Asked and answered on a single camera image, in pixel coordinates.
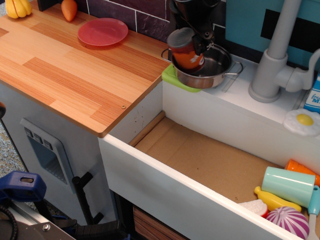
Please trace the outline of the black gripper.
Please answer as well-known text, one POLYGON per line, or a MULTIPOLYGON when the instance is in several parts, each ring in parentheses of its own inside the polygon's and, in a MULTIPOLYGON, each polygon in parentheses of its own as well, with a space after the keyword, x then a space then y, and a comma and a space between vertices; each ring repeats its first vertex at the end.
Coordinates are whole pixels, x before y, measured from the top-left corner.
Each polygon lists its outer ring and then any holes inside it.
POLYGON ((196 11, 189 14, 189 19, 187 19, 181 13, 171 12, 170 21, 173 23, 175 30, 182 28, 193 29, 195 35, 192 37, 192 44, 197 56, 205 52, 206 48, 214 45, 212 14, 212 11, 196 11))

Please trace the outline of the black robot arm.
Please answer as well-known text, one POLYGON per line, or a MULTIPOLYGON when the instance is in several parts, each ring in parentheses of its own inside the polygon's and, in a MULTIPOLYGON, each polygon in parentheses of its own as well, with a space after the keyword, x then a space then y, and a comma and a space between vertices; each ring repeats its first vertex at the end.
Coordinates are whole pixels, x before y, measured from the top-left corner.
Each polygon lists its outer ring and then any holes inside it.
POLYGON ((191 28, 195 53, 199 56, 214 45, 213 11, 219 0, 171 0, 169 9, 175 28, 191 28))

